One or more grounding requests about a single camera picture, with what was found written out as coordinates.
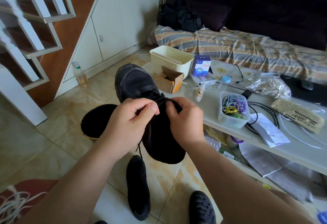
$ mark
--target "backpack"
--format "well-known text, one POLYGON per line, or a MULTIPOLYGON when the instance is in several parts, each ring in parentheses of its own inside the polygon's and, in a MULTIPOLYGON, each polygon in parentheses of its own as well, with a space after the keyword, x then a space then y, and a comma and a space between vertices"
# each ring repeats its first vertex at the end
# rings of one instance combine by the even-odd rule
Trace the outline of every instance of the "backpack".
POLYGON ((185 0, 175 0, 172 4, 165 3, 161 6, 157 25, 194 32, 202 27, 202 22, 199 15, 187 6, 185 0))

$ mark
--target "hand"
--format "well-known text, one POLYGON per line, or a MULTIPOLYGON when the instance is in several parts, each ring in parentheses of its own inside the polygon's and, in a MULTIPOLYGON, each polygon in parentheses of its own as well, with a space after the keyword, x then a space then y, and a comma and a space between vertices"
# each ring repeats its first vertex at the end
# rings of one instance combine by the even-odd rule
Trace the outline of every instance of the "hand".
POLYGON ((186 98, 172 98, 181 107, 177 113, 171 101, 166 102, 166 112, 170 120, 170 129, 175 140, 185 149, 193 142, 205 142, 203 135, 203 111, 186 98))
POLYGON ((112 154, 119 160, 141 141, 145 126, 153 115, 158 114, 156 102, 146 98, 128 98, 116 107, 96 143, 108 144, 112 154))

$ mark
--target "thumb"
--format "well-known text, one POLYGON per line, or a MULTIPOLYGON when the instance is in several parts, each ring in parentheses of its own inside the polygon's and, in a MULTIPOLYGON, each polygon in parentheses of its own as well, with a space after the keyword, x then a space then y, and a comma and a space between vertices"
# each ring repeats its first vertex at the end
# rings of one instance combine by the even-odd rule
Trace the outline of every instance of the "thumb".
POLYGON ((166 112, 169 117, 169 120, 172 120, 178 116, 177 110, 172 101, 166 102, 166 112))
POLYGON ((140 123, 141 125, 147 125, 151 118, 154 116, 156 111, 158 110, 157 103, 149 103, 147 104, 143 110, 139 113, 139 115, 134 119, 136 122, 140 123))

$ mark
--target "mouse pad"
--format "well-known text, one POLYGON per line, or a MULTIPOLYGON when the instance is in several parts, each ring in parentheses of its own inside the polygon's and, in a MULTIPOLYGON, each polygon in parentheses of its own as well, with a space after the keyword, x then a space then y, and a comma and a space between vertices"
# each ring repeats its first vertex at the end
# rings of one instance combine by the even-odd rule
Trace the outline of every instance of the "mouse pad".
POLYGON ((292 96, 301 98, 313 103, 320 103, 327 106, 327 86, 313 83, 313 89, 307 90, 301 86, 301 80, 298 78, 281 75, 281 79, 291 89, 292 96))

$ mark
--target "person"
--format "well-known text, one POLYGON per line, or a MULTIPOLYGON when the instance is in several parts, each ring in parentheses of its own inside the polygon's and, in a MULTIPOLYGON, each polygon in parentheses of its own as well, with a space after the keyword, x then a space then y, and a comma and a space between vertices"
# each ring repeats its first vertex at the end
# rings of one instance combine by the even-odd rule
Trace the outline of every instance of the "person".
MULTIPOLYGON (((199 107, 185 98, 173 99, 182 111, 177 113, 167 101, 172 134, 196 166, 224 223, 313 223, 290 196, 265 189, 206 142, 199 107)), ((145 126, 158 114, 152 100, 126 99, 89 152, 17 223, 87 223, 113 165, 136 147, 145 126)))

